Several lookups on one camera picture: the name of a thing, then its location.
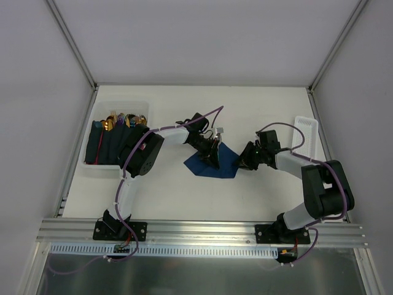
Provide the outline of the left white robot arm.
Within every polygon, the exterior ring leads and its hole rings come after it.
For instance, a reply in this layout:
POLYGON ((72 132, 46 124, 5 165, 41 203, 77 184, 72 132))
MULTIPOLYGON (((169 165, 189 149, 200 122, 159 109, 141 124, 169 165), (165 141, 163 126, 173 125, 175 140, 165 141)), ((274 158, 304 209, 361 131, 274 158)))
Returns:
POLYGON ((120 182, 115 200, 95 224, 95 240, 141 239, 131 224, 131 211, 138 190, 139 179, 152 169, 160 149, 166 146, 188 144, 197 151, 202 163, 218 170, 221 134, 212 132, 206 116, 195 113, 191 119, 177 121, 175 125, 150 129, 141 124, 134 128, 121 145, 118 161, 120 182))

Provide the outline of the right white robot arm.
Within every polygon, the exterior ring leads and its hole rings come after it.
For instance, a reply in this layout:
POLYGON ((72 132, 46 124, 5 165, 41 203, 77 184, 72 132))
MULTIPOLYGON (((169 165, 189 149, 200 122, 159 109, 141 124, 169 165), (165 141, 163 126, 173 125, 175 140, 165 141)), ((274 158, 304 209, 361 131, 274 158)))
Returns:
POLYGON ((324 220, 343 218, 354 208, 354 196, 342 164, 337 160, 321 162, 282 148, 274 130, 257 132, 258 139, 247 143, 234 166, 256 170, 265 164, 287 172, 302 182, 303 202, 281 213, 271 225, 255 225, 258 244, 307 245, 310 226, 324 220))

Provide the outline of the blue paper napkin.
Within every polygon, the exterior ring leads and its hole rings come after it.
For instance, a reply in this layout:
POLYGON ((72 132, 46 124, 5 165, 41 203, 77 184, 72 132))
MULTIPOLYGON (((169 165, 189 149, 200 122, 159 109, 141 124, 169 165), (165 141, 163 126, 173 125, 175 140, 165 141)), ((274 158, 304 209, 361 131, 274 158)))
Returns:
POLYGON ((215 169, 208 164, 203 163, 197 153, 185 160, 184 165, 195 176, 233 179, 238 171, 238 167, 234 164, 238 157, 239 155, 232 151, 225 143, 221 143, 219 146, 219 169, 215 169))

